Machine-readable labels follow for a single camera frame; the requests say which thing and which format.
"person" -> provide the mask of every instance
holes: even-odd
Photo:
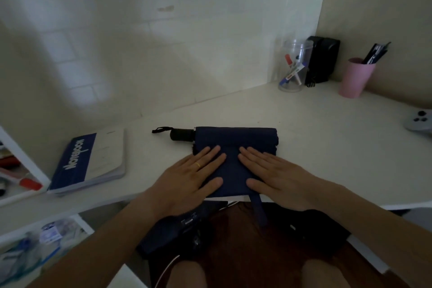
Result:
[[[219,146],[212,150],[207,147],[166,169],[153,186],[28,287],[108,286],[156,221],[194,209],[221,187],[220,177],[201,187],[226,159],[221,154],[213,160],[219,150]],[[326,213],[411,285],[432,287],[432,233],[429,231],[277,156],[242,147],[238,158],[262,179],[248,179],[249,188],[288,209],[317,209]],[[337,268],[318,260],[310,260],[303,267],[302,285],[349,287]],[[203,269],[197,263],[182,261],[172,269],[167,287],[206,286]]]

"white desk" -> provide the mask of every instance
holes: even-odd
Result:
[[[290,94],[269,83],[128,123],[124,178],[64,197],[41,194],[4,206],[0,236],[125,200],[150,187],[166,167],[191,152],[191,143],[173,142],[168,133],[152,134],[159,126],[275,127],[277,154],[313,174],[387,209],[432,207],[432,138],[402,126],[415,109],[370,93],[346,99],[338,95],[338,85],[320,83]]]

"pink cup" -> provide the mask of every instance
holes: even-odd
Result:
[[[361,64],[363,59],[350,58],[340,84],[339,94],[346,98],[358,98],[366,86],[375,64]]]

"brown wooden surface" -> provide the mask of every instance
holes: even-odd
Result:
[[[271,223],[260,228],[250,203],[222,210],[210,222],[215,228],[212,243],[196,259],[204,268],[209,288],[300,287],[301,269],[308,259],[336,265],[352,288],[407,287],[392,273],[378,273],[349,243],[328,258],[307,241],[281,232]],[[153,284],[173,256],[164,249],[152,258]]]

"game controller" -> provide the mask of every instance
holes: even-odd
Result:
[[[419,110],[403,126],[411,131],[432,132],[432,110]]]

